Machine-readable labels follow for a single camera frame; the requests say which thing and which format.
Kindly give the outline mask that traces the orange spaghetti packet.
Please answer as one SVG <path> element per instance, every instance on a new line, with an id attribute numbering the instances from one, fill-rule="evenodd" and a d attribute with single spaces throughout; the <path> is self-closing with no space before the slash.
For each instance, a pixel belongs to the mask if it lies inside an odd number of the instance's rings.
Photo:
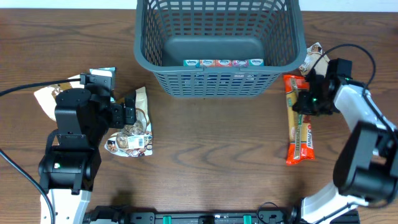
<path id="1" fill-rule="evenodd" d="M 293 110 L 299 93 L 308 90 L 309 84 L 304 77 L 298 75 L 284 75 L 283 79 L 289 124 L 289 148 L 286 164 L 292 166 L 303 160 L 315 159 L 310 116 L 299 114 Z"/>

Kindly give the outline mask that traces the blue tissue multipack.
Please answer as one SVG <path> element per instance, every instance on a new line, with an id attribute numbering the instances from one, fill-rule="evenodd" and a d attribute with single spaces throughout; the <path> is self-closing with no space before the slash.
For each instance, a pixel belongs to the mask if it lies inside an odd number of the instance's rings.
<path id="1" fill-rule="evenodd" d="M 247 60 L 215 60 L 215 59 L 204 59 L 204 60 L 184 60 L 183 66 L 178 68 L 178 71 L 185 77 L 189 76 L 190 72 L 193 72 L 195 78 L 203 80 L 205 68 L 220 67 L 220 68 L 248 68 L 248 67 L 261 67 L 264 66 L 264 61 L 261 58 L 247 59 Z"/>

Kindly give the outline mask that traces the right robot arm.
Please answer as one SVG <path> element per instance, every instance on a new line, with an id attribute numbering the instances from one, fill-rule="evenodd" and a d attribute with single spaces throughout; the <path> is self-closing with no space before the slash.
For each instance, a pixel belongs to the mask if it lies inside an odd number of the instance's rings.
<path id="1" fill-rule="evenodd" d="M 317 116 L 341 113 L 351 134 L 333 169 L 333 180 L 301 199 L 284 223 L 359 223 L 359 207 L 384 208 L 397 197 L 397 126 L 371 98 L 369 82 L 351 76 L 352 62 L 330 60 L 325 74 L 312 66 L 309 89 L 293 110 Z"/>

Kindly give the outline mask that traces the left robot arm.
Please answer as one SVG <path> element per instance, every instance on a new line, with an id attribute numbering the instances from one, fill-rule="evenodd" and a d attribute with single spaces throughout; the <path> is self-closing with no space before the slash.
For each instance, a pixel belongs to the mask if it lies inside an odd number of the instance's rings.
<path id="1" fill-rule="evenodd" d="M 55 98 L 57 129 L 39 163 L 41 223 L 82 223 L 101 164 L 99 147 L 109 129 L 136 121 L 135 98 L 111 99 L 114 73 L 82 73 L 79 88 Z"/>

